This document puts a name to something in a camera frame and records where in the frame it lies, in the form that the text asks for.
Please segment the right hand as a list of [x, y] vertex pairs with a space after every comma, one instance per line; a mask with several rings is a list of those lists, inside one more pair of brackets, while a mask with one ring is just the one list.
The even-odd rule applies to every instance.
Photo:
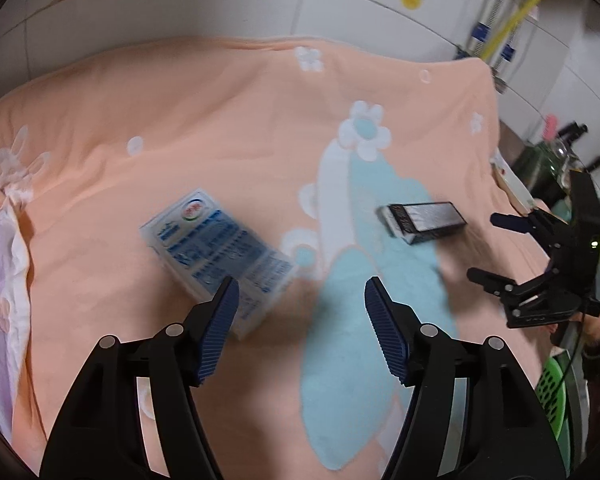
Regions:
[[580, 324], [582, 340], [588, 347], [600, 345], [600, 316], [597, 318], [588, 314], [575, 314], [570, 320]]

